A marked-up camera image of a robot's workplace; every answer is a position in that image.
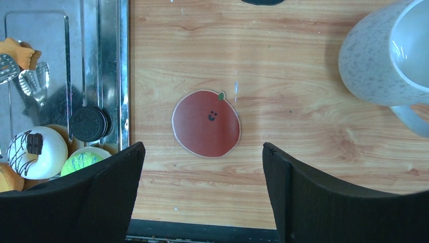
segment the white donut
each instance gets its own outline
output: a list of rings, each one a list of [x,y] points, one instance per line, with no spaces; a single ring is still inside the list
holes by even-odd
[[[27,151],[27,137],[30,134],[42,135],[41,154]],[[21,177],[30,180],[51,178],[58,174],[67,160],[67,144],[55,130],[47,127],[34,127],[12,139],[7,150],[9,165]]]

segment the oreo cookie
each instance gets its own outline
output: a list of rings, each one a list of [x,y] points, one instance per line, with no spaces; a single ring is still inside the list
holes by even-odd
[[[111,118],[107,111],[96,106],[85,106],[77,110],[70,119],[73,136],[82,142],[94,142],[111,130]]]

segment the toy donut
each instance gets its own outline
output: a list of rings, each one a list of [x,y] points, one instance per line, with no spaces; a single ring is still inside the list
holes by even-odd
[[[9,166],[21,177],[31,180],[58,174],[67,155],[64,139],[47,127],[34,127],[15,135],[7,150]]]
[[[68,150],[68,158],[78,149],[83,148],[83,142],[77,140],[75,137],[72,138],[72,140],[69,140],[68,131],[65,126],[57,125],[57,124],[50,124],[46,125],[48,128],[52,128],[57,133],[63,137],[64,141],[67,144],[67,150]]]
[[[24,178],[20,177],[7,163],[0,163],[0,192],[22,191]]]

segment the star-shaped cookie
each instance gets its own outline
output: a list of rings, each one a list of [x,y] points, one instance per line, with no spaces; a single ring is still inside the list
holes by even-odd
[[[6,38],[4,42],[0,42],[0,53],[9,54],[22,69],[30,69],[31,57],[35,50],[20,46],[12,38]]]

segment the chocolate piece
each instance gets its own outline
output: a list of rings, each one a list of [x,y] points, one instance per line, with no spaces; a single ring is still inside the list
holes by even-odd
[[[31,130],[15,135],[8,146],[6,153],[8,154],[9,166],[18,174],[25,176],[28,173],[28,169],[33,165],[33,161],[36,159],[31,159],[24,163],[21,163],[24,155],[24,146],[26,145],[27,137],[30,135]]]
[[[40,133],[28,134],[27,136],[27,151],[30,154],[41,155],[43,147],[43,136]]]

